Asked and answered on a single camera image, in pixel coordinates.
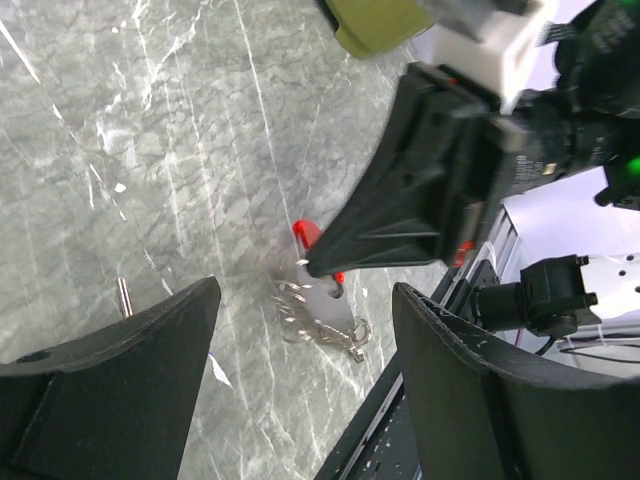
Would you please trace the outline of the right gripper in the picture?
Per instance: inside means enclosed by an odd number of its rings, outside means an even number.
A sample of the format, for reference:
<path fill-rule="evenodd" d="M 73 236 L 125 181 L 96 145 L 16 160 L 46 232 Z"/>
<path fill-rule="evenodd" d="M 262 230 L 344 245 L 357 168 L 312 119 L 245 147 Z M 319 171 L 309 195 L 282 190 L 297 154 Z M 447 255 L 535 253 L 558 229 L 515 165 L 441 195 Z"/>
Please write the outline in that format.
<path fill-rule="evenodd" d="M 601 206 L 639 205 L 639 5 L 596 1 L 551 21 L 513 112 L 486 129 L 500 201 L 603 167 Z"/>

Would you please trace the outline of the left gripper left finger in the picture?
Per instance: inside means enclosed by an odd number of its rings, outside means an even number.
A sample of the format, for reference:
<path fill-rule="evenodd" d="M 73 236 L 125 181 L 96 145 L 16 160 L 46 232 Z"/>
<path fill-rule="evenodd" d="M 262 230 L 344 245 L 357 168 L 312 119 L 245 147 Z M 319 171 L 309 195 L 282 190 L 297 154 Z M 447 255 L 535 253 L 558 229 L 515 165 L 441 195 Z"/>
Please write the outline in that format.
<path fill-rule="evenodd" d="M 1 367 L 4 479 L 174 479 L 221 300 L 203 278 Z"/>

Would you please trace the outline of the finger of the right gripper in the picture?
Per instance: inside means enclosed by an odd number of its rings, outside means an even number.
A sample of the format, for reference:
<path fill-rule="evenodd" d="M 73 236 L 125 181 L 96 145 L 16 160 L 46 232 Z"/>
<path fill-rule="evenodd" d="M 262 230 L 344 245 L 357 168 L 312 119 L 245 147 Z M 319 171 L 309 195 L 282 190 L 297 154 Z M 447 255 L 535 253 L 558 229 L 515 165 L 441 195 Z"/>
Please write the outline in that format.
<path fill-rule="evenodd" d="M 409 64 L 368 167 L 306 255 L 308 272 L 460 265 L 500 204 L 486 137 L 496 106 L 449 67 Z"/>

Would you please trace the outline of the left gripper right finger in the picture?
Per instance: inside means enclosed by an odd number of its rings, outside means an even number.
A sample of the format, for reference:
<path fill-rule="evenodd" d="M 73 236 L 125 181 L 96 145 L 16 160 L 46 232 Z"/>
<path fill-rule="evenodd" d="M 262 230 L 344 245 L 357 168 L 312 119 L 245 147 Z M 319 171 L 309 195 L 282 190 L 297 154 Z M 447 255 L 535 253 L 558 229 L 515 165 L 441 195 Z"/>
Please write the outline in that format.
<path fill-rule="evenodd" d="M 639 383 L 521 350 L 412 286 L 392 295 L 427 479 L 635 479 Z"/>

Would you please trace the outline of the red and silver key organizer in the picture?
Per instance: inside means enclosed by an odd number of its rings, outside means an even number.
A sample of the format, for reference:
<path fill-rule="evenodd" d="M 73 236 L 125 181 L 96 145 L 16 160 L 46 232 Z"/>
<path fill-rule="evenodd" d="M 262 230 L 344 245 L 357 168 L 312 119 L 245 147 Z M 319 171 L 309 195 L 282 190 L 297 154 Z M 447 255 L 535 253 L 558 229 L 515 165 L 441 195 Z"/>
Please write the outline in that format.
<path fill-rule="evenodd" d="M 272 276 L 272 294 L 289 342 L 315 342 L 342 350 L 352 360 L 365 360 L 364 346 L 371 337 L 369 322 L 356 316 L 345 290 L 345 274 L 314 277 L 308 272 L 306 254 L 322 235 L 308 219 L 292 224 L 301 257 Z"/>

